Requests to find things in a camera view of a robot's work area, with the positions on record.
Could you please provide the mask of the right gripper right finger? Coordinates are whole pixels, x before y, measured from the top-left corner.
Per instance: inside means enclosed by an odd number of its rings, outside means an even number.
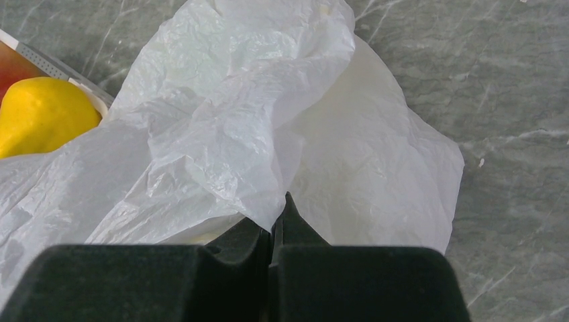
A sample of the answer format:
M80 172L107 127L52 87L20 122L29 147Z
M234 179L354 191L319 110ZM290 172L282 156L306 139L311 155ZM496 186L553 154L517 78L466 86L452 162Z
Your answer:
M332 246L287 195L272 228L269 321L469 321L454 270L436 250Z

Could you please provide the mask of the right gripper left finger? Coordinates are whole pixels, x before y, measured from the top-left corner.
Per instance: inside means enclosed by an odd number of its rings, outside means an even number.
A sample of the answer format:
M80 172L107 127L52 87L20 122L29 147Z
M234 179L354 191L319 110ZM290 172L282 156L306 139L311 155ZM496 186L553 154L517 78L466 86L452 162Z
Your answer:
M200 245L59 245L2 321L257 321L270 236L248 219Z

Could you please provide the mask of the white plastic bag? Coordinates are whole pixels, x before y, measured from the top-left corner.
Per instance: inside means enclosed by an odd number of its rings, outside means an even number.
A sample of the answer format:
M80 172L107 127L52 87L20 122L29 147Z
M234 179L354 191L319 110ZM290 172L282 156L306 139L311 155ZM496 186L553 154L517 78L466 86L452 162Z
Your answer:
M327 242L445 252L464 159L408 108L345 1L187 1L102 124L1 162L1 302L56 244L158 244L292 194Z

